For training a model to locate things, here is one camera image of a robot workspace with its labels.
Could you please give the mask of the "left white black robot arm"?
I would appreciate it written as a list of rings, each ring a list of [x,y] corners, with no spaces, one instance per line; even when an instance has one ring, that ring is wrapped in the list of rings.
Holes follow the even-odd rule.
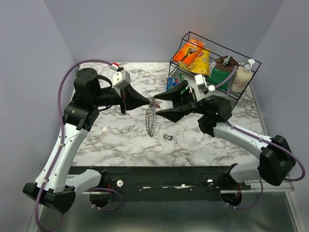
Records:
[[[111,80],[92,68],[77,72],[73,83],[75,93],[69,105],[60,112],[63,125],[55,147],[36,180],[25,184],[24,194],[64,214],[78,195],[92,188],[101,191],[108,186],[108,171],[104,168],[87,168],[71,180],[67,180],[67,175],[77,150],[99,116],[100,107],[119,105],[121,113],[125,114],[150,103],[130,82],[130,74],[123,68],[118,68]]]

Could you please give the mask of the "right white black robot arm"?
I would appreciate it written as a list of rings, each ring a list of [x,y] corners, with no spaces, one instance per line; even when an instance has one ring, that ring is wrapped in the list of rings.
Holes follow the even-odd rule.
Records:
[[[286,139],[276,135],[269,137],[231,124],[231,102],[222,97],[206,97],[215,91],[213,85],[189,83],[184,80],[176,87],[156,94],[155,99],[171,101],[173,107],[156,112],[172,122],[178,122],[190,113],[201,114],[197,121],[202,133],[231,142],[254,155],[257,160],[246,164],[232,164],[221,176],[227,189],[239,183],[264,180],[279,186],[294,168],[296,160]]]

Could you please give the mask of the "small silver key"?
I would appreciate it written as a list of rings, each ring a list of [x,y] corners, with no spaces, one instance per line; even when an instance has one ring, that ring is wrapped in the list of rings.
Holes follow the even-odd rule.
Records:
[[[163,135],[163,138],[166,139],[166,140],[169,140],[169,141],[172,141],[172,140],[173,140],[173,137],[170,136],[170,135],[167,135],[167,134],[164,134],[164,135]]]

